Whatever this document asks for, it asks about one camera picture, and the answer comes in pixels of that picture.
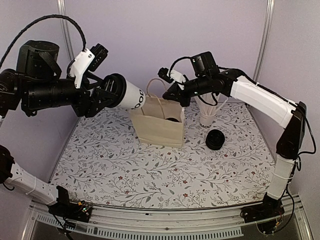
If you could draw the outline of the stack of black lids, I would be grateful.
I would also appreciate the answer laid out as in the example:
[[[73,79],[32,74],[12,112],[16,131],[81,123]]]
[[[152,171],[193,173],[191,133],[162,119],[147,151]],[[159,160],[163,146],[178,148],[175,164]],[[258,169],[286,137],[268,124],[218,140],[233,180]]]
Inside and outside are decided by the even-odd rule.
[[[208,132],[205,144],[211,150],[220,150],[225,143],[225,135],[218,129],[212,129]]]

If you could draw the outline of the aluminium front rail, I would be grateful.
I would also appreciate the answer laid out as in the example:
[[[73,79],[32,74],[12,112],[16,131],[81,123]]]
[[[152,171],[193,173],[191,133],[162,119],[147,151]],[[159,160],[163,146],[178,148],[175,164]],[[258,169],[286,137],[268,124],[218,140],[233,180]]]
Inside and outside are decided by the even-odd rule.
[[[88,222],[64,220],[33,201],[24,240],[313,240],[298,195],[282,199],[284,214],[245,221],[243,206],[139,209],[93,205]]]

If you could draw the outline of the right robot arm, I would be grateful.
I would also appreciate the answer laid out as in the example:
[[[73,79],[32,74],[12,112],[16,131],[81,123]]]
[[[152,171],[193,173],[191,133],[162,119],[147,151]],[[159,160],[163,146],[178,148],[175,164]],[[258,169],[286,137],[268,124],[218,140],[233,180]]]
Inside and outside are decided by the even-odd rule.
[[[184,59],[180,57],[170,68],[162,67],[158,71],[158,76],[171,85],[162,95],[164,99],[187,107],[192,97],[198,97],[203,102],[204,94],[222,94],[254,107],[284,129],[276,144],[275,171],[258,208],[262,218],[269,218],[278,210],[295,169],[301,167],[301,155],[304,152],[300,148],[305,129],[310,128],[307,106],[302,101],[294,103],[254,82],[238,68],[218,66],[209,51],[187,57],[195,74],[195,79],[189,80],[184,74],[174,70],[174,66]]]

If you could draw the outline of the white cup holding straws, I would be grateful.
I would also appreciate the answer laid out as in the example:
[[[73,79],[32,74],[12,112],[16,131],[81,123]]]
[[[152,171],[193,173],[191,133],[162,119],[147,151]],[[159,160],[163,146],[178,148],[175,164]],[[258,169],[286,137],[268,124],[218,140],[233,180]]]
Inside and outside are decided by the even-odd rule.
[[[199,117],[200,127],[205,130],[210,129],[214,119],[215,119],[215,115],[206,115],[206,114],[200,113],[200,117]]]

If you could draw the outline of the kraft paper bag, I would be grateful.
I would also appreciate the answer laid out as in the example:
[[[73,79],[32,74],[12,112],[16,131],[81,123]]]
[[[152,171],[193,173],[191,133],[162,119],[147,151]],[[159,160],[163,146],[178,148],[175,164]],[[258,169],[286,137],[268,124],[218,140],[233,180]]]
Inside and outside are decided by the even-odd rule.
[[[185,109],[180,103],[157,97],[149,91],[156,78],[146,87],[146,100],[142,108],[131,110],[130,119],[141,143],[181,148],[184,141]],[[172,122],[166,118],[175,118]]]

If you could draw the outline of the floral table mat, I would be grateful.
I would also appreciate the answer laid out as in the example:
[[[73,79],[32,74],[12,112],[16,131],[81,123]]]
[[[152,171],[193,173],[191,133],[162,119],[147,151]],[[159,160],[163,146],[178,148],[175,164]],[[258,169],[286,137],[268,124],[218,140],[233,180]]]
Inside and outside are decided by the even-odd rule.
[[[275,161],[242,103],[228,103],[213,122],[225,135],[207,148],[195,102],[185,109],[181,148],[141,143],[127,111],[107,109],[82,118],[51,183],[73,200],[153,209],[191,209],[260,201]]]

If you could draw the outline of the bundle of wrapped white straws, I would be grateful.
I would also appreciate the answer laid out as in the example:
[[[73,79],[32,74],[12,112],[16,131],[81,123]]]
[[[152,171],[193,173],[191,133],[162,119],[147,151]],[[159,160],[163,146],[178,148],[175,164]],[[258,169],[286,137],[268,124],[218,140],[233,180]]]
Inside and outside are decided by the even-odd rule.
[[[200,113],[205,117],[214,116],[228,101],[226,98],[223,102],[219,102],[219,98],[219,93],[212,92],[195,97]]]

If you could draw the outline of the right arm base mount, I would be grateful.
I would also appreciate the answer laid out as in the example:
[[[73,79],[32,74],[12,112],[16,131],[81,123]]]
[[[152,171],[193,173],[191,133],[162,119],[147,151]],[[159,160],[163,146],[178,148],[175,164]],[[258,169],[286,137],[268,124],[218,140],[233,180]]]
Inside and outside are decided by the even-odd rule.
[[[283,221],[285,213],[281,200],[265,196],[262,203],[246,206],[241,209],[240,216],[245,223],[262,221],[257,224],[257,229],[265,235],[275,233]]]

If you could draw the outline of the aluminium frame post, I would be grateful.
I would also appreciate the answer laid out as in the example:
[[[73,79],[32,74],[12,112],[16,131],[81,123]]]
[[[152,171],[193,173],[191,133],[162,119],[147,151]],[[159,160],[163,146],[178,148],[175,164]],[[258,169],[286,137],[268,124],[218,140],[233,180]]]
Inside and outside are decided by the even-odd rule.
[[[67,16],[65,1],[64,0],[57,0],[56,3],[57,3],[58,14],[63,15],[63,16]],[[71,39],[71,35],[70,35],[68,21],[65,19],[61,19],[60,25],[61,25],[61,29],[62,29],[62,35],[63,35],[64,43],[66,46],[68,58],[71,61],[74,59],[75,54],[74,54],[74,49],[73,49],[73,45],[72,45],[72,39]]]
[[[274,8],[275,8],[275,0],[267,0],[260,47],[259,47],[257,60],[256,60],[254,72],[253,72],[253,81],[256,83],[259,81],[265,53],[267,50],[269,35],[270,35],[272,21],[273,21]]]

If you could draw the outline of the left aluminium frame post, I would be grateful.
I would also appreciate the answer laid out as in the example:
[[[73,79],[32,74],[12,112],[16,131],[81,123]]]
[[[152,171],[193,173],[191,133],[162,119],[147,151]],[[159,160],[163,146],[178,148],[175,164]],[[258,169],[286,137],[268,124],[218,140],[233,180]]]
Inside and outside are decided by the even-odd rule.
[[[65,1],[64,0],[57,0],[56,3],[57,3],[58,14],[63,15],[63,16],[67,16]],[[72,39],[71,39],[71,35],[70,35],[68,21],[65,19],[61,19],[60,25],[61,25],[61,29],[62,29],[62,35],[63,35],[64,43],[66,46],[68,58],[71,61],[74,59],[75,54],[74,54],[74,49],[73,49],[73,45],[72,45]]]

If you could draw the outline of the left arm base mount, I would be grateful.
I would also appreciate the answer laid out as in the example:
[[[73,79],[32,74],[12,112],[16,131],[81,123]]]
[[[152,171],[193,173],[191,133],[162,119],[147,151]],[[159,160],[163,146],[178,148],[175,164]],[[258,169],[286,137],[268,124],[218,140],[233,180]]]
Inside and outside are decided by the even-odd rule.
[[[71,202],[69,192],[62,186],[57,186],[56,203],[48,205],[48,212],[65,219],[88,223],[92,214],[92,206],[84,200]]]

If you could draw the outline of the right aluminium frame post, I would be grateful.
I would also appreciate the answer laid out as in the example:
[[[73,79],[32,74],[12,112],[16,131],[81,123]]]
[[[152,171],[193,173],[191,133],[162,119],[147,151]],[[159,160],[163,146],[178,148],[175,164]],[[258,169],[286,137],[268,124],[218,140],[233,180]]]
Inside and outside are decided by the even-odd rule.
[[[260,47],[259,47],[257,60],[256,60],[254,72],[253,72],[253,81],[256,83],[259,81],[265,53],[267,50],[269,35],[270,35],[272,21],[273,21],[274,8],[275,8],[275,0],[267,0]]]

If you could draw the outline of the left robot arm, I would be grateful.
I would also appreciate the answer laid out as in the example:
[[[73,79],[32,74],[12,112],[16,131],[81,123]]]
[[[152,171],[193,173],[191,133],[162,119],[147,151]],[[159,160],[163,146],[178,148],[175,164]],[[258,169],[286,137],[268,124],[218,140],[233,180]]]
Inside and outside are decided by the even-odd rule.
[[[61,106],[71,106],[77,116],[90,118],[120,104],[127,89],[124,77],[94,74],[108,55],[105,47],[83,46],[79,58],[67,66],[66,78],[61,78],[58,53],[59,46],[48,41],[30,40],[20,48],[16,68],[0,74],[1,118],[17,107],[33,117],[40,110]]]

